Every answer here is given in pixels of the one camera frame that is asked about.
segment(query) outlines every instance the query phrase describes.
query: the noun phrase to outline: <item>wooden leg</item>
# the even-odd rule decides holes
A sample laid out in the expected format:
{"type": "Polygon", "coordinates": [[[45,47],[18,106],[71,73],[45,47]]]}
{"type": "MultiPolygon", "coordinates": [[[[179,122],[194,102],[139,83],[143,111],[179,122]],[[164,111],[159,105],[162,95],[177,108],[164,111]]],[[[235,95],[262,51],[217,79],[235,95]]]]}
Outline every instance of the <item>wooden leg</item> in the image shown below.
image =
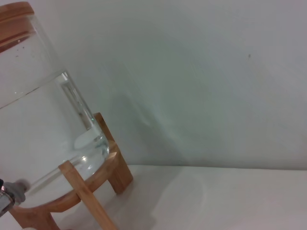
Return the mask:
{"type": "Polygon", "coordinates": [[[112,220],[109,218],[105,210],[100,205],[91,190],[86,186],[83,178],[80,176],[75,167],[66,161],[59,166],[62,174],[71,184],[77,195],[84,202],[90,213],[98,222],[103,230],[117,230],[112,220]]]}
{"type": "Polygon", "coordinates": [[[49,212],[14,207],[10,210],[10,214],[23,229],[60,230],[49,212]]]}
{"type": "Polygon", "coordinates": [[[116,194],[122,194],[133,180],[128,165],[120,152],[119,154],[119,164],[108,179],[116,194]]]}

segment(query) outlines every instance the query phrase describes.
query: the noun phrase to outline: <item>wooden stand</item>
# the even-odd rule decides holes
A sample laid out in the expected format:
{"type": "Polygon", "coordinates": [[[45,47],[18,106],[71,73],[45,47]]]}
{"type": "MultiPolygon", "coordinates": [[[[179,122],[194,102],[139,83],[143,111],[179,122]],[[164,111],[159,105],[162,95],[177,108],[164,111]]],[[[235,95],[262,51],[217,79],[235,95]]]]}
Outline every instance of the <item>wooden stand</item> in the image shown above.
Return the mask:
{"type": "Polygon", "coordinates": [[[14,207],[11,209],[11,215],[22,228],[32,227],[37,230],[59,230],[51,216],[51,212],[64,212],[82,200],[103,230],[117,229],[93,195],[93,191],[99,188],[106,180],[109,180],[114,191],[117,194],[121,194],[131,183],[133,177],[103,117],[100,113],[97,113],[95,114],[95,118],[109,141],[109,157],[86,181],[83,180],[69,161],[60,165],[59,169],[71,184],[73,190],[54,201],[37,207],[14,207]]]}

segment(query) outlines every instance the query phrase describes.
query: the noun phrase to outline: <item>white wall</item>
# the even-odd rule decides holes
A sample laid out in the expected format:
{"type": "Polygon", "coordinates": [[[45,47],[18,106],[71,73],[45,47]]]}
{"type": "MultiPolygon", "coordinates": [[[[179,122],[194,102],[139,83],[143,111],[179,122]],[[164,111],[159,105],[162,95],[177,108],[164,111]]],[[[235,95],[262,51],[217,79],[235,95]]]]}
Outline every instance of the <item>white wall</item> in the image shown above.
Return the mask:
{"type": "Polygon", "coordinates": [[[29,1],[128,163],[307,169],[306,1],[29,1]]]}

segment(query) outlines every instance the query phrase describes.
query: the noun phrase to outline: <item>spigot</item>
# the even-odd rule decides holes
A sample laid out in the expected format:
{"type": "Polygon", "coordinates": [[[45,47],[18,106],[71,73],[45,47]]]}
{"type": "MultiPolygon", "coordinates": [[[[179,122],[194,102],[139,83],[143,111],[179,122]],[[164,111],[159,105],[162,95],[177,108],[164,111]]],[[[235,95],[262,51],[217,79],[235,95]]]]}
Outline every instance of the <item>spigot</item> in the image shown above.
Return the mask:
{"type": "Polygon", "coordinates": [[[20,205],[25,201],[24,193],[27,188],[27,183],[24,181],[10,183],[3,182],[0,179],[0,217],[13,208],[14,205],[20,205]]]}

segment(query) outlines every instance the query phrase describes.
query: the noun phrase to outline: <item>wooden lid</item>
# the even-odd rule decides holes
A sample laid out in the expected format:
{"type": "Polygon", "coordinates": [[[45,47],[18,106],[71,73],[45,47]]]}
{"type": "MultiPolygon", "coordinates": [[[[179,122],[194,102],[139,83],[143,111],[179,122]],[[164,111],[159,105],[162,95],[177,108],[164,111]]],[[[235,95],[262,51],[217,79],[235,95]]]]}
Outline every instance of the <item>wooden lid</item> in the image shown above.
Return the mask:
{"type": "Polygon", "coordinates": [[[0,6],[0,53],[27,39],[34,29],[29,18],[34,15],[26,1],[0,6]]]}

